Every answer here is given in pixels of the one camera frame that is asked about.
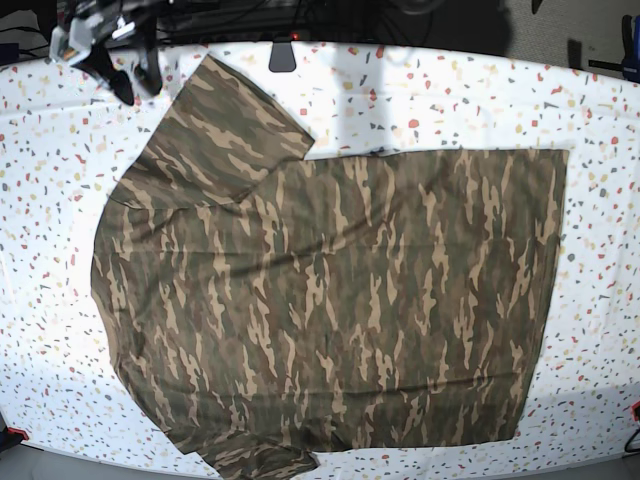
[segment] floor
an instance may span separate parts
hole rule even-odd
[[[590,59],[619,62],[624,56],[625,14],[640,15],[640,2],[544,0],[533,15],[530,0],[448,0],[436,11],[427,46],[592,71]],[[576,52],[571,62],[569,50]]]
[[[501,476],[493,478],[520,478]],[[606,462],[580,466],[537,475],[536,480],[640,480],[640,455],[625,459],[614,459]],[[187,477],[147,473],[129,468],[115,467],[88,460],[80,460],[43,452],[35,448],[18,446],[0,454],[0,478],[11,480],[68,480],[91,478],[92,480],[179,480]]]

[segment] shirt sleeve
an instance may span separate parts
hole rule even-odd
[[[132,208],[235,203],[312,144],[272,98],[207,56],[111,198]]]

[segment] black clip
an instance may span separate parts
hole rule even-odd
[[[100,45],[95,45],[91,49],[89,56],[78,62],[74,67],[88,73],[98,83],[104,84],[123,103],[129,106],[133,105],[133,88],[131,87],[129,75],[127,75],[127,72],[113,68],[111,57],[104,46],[104,42]]]
[[[162,75],[158,65],[158,47],[156,46],[156,23],[156,17],[145,20],[133,40],[140,57],[140,63],[136,65],[133,73],[142,88],[154,97],[162,90]]]
[[[274,73],[289,73],[296,69],[296,57],[293,54],[291,39],[275,39],[271,46],[269,70]]]

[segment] terrazzo pattern surface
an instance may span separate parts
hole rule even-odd
[[[320,454],[320,468],[299,478],[479,477],[622,451],[634,430],[629,407],[640,399],[638,85],[401,47],[296,43],[298,68],[288,74],[268,70],[267,43],[208,51],[308,129],[310,160],[442,148],[571,151],[551,310],[516,438]],[[162,94],[131,108],[53,63],[0,70],[0,409],[30,445],[216,476],[197,455],[180,454],[122,388],[89,284],[108,193],[206,53],[165,51]],[[134,58],[116,62],[130,70]]]

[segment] camouflage t-shirt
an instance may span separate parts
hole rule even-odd
[[[98,227],[93,296],[125,387],[228,479],[289,478],[313,451],[512,438],[567,153],[304,161],[311,144],[202,63]]]

